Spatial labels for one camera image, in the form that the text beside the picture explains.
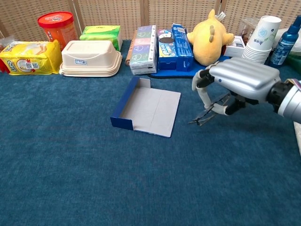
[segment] white plastic container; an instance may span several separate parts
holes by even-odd
[[[112,70],[119,53],[111,41],[70,41],[62,51],[63,70]]]
[[[122,55],[119,54],[119,57],[117,58],[116,64],[114,66],[113,70],[109,70],[109,71],[83,71],[83,70],[64,70],[63,69],[63,64],[61,64],[60,67],[60,74],[64,75],[64,76],[68,76],[68,77],[112,77],[114,76],[121,65],[121,61],[122,61]]]

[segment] beige room divider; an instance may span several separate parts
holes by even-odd
[[[138,26],[156,24],[170,28],[180,23],[190,32],[207,18],[211,9],[224,11],[222,23],[228,32],[237,33],[246,16],[274,15],[288,27],[301,14],[301,0],[14,0],[0,1],[0,38],[14,34],[19,40],[46,40],[38,26],[40,15],[53,11],[70,11],[78,34],[88,25],[121,25],[123,39],[131,39]]]
[[[301,14],[301,0],[223,0],[221,10],[227,15],[222,23],[234,34],[245,17],[277,16],[280,28],[287,28]]]
[[[0,0],[0,31],[5,37],[15,35],[22,41],[47,40],[37,19],[53,11],[70,11],[75,13],[72,0]]]

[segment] green tissue package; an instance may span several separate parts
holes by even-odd
[[[301,56],[289,54],[286,62],[301,75]]]
[[[121,50],[120,26],[99,25],[85,27],[79,40],[110,40],[117,51]]]

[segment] red lid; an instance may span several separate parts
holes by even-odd
[[[73,22],[73,15],[70,12],[53,12],[38,18],[38,24],[43,28],[64,27]]]

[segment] cardboard box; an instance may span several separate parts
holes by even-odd
[[[177,53],[172,30],[158,30],[158,69],[175,70]]]
[[[173,35],[177,53],[177,71],[187,72],[192,69],[193,53],[186,36],[186,30],[180,24],[173,24]]]
[[[227,57],[242,57],[245,44],[241,36],[234,36],[234,41],[226,46],[225,52],[223,53],[224,56]]]
[[[111,116],[112,126],[171,137],[181,93],[151,88],[134,76]]]
[[[157,72],[156,25],[138,27],[129,66],[134,75]]]

